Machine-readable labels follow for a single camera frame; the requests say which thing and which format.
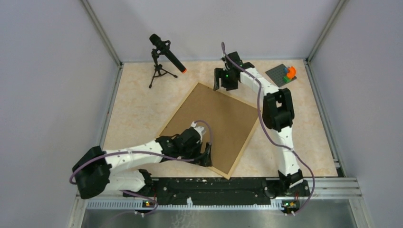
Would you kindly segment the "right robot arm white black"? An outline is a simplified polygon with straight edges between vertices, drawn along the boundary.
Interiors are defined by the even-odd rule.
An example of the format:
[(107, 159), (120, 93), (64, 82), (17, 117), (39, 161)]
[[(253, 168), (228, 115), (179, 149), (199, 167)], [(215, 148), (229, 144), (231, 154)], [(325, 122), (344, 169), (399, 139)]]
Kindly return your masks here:
[(292, 140), (295, 117), (291, 91), (281, 89), (265, 79), (250, 62), (242, 62), (237, 52), (223, 54), (223, 68), (214, 70), (214, 90), (238, 89), (242, 83), (257, 94), (259, 122), (269, 141), (279, 152), (279, 191), (291, 196), (303, 182)]

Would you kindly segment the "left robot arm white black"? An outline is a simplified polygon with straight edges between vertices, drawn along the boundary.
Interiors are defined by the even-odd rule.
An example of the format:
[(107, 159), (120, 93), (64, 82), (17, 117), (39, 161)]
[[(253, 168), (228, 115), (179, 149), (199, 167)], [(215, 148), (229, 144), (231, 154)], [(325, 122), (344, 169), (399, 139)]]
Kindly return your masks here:
[(154, 190), (150, 172), (142, 165), (166, 161), (187, 162), (211, 167), (211, 141), (203, 143), (206, 130), (191, 126), (181, 134), (159, 136), (134, 147), (120, 150), (102, 150), (100, 146), (89, 149), (73, 166), (69, 182), (76, 185), (82, 199), (100, 194), (130, 192), (147, 196)]

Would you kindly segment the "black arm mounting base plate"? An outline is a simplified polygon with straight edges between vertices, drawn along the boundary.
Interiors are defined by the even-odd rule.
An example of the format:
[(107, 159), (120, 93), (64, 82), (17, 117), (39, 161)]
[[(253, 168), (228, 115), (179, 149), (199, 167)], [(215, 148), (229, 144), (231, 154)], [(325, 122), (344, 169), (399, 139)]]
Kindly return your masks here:
[(188, 199), (196, 206), (268, 205), (281, 197), (308, 197), (308, 182), (285, 189), (278, 178), (159, 178), (146, 184), (138, 195), (150, 197), (159, 206), (183, 205)]

